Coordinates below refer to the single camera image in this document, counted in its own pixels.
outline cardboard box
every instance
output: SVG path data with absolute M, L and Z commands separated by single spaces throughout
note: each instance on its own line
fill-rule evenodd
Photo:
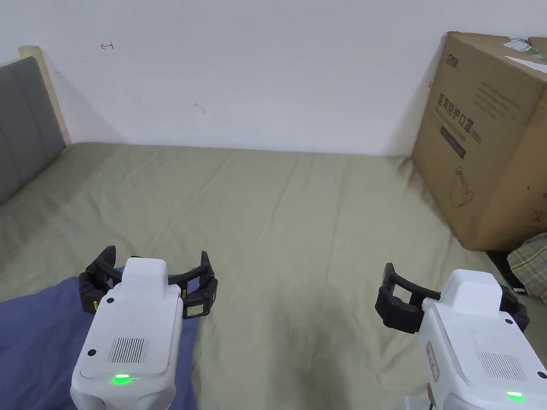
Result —
M 547 231 L 546 73 L 523 40 L 447 35 L 412 159 L 467 249 Z

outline green led light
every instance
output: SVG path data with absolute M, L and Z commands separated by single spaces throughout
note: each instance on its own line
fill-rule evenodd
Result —
M 112 384 L 129 384 L 132 380 L 139 380 L 140 377 L 129 377 L 128 374 L 116 374 L 112 379 Z
M 517 403 L 523 403 L 524 402 L 524 395 L 520 393 L 519 391 L 508 391 L 507 392 L 507 398 L 511 401 L 515 401 Z

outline white wall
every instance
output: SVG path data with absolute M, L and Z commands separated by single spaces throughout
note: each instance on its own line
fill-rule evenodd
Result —
M 74 142 L 408 155 L 443 34 L 547 36 L 519 4 L 0 0 L 0 60 L 43 48 Z

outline plaid fabric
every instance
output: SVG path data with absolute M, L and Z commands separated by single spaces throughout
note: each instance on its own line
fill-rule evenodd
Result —
M 547 303 L 547 233 L 524 242 L 507 256 L 507 261 L 528 292 Z

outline speaker grille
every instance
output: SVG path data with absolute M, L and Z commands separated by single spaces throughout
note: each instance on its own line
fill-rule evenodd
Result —
M 519 361 L 515 356 L 492 352 L 477 351 L 482 367 L 486 374 L 497 379 L 527 382 Z
M 109 363 L 142 363 L 148 350 L 148 339 L 144 337 L 119 337 L 114 339 Z

